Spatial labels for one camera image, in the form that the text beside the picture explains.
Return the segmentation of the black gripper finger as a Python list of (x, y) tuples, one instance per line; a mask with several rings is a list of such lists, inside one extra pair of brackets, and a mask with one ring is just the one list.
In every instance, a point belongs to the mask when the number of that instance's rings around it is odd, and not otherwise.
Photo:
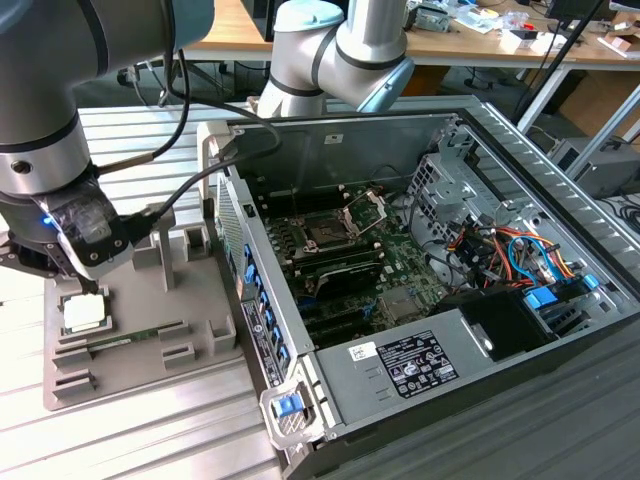
[(76, 281), (82, 294), (97, 294), (98, 282), (89, 280), (71, 263), (70, 258), (59, 243), (34, 243), (30, 246), (36, 254), (36, 265), (48, 278)]

